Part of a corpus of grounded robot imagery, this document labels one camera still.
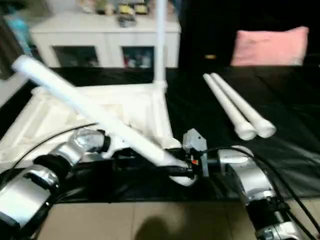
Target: pink pillow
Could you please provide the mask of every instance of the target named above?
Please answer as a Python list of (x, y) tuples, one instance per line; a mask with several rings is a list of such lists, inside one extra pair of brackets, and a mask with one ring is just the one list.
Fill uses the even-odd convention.
[(288, 31), (237, 31), (232, 66), (302, 65), (309, 29)]

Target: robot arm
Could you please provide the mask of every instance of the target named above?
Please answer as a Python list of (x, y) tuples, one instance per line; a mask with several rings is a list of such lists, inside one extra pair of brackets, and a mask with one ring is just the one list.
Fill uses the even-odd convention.
[(81, 128), (48, 155), (33, 160), (32, 166), (0, 189), (1, 239), (32, 234), (55, 203), (55, 193), (73, 167), (86, 153), (107, 152), (109, 146), (110, 138), (103, 131)]
[[(253, 155), (247, 148), (238, 146)], [(239, 193), (258, 240), (302, 240), (300, 230), (288, 215), (266, 174), (245, 154), (229, 149), (218, 151), (220, 170)]]
[[(55, 203), (55, 193), (72, 168), (86, 153), (113, 152), (111, 145), (104, 132), (82, 128), (48, 155), (37, 157), (32, 166), (0, 189), (1, 239), (32, 235)], [(207, 149), (206, 140), (192, 129), (184, 135), (183, 147), (189, 161), (200, 156), (201, 164), (193, 170), (198, 174), (200, 168), (208, 177), (210, 161), (206, 154), (199, 154)], [(244, 147), (239, 148), (252, 154)], [(288, 206), (279, 201), (268, 177), (251, 158), (236, 150), (223, 149), (218, 151), (218, 162), (221, 174), (239, 193), (258, 240), (303, 239), (287, 214)]]

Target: tile floor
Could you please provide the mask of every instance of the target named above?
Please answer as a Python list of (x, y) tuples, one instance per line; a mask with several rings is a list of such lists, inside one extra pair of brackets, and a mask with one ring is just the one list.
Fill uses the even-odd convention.
[[(293, 201), (292, 212), (315, 229)], [(320, 200), (304, 200), (320, 221)], [(237, 202), (140, 202), (59, 204), (39, 240), (255, 240), (245, 209)]]

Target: pvc pipe end cap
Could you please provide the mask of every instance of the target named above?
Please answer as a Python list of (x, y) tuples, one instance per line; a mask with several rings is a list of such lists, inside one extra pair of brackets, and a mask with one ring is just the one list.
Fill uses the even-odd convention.
[(26, 62), (30, 61), (32, 59), (31, 57), (27, 55), (21, 55), (19, 56), (12, 64), (12, 69), (15, 71), (19, 71), (21, 66), (23, 66)]
[(218, 74), (216, 74), (215, 72), (210, 74), (212, 78), (221, 78)]
[(255, 128), (249, 122), (238, 124), (234, 130), (239, 138), (245, 141), (254, 139), (257, 135)]
[(256, 133), (261, 138), (269, 138), (277, 131), (277, 128), (268, 120), (262, 119), (253, 124)]
[(170, 178), (175, 181), (176, 183), (185, 186), (185, 187), (190, 187), (191, 185), (193, 185), (196, 180), (197, 180), (197, 176), (195, 176), (194, 179), (191, 179), (187, 176), (170, 176)]

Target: white pvc pipe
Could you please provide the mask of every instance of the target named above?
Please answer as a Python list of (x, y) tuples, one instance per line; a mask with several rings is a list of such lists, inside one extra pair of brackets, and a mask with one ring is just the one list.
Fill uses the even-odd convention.
[(233, 123), (234, 131), (239, 138), (246, 141), (253, 139), (256, 136), (255, 128), (244, 118), (209, 74), (204, 74), (203, 78)]
[[(187, 167), (185, 162), (176, 159), (158, 145), (107, 113), (102, 106), (81, 94), (72, 84), (39, 61), (22, 55), (13, 63), (12, 68), (23, 73), (36, 84), (44, 86), (51, 94), (62, 99), (88, 119), (101, 124), (108, 133), (113, 133), (126, 141), (135, 151), (156, 166)], [(194, 182), (193, 179), (188, 177), (171, 178), (185, 186), (189, 186)]]
[(228, 83), (225, 82), (218, 74), (212, 73), (211, 77), (231, 99), (234, 105), (243, 113), (251, 122), (256, 133), (262, 138), (271, 137), (276, 132), (276, 127), (268, 120), (263, 118), (246, 100), (244, 100)]
[(156, 47), (155, 47), (155, 71), (154, 83), (163, 88), (167, 87), (165, 66), (165, 42), (166, 42), (166, 19), (168, 0), (156, 1)]

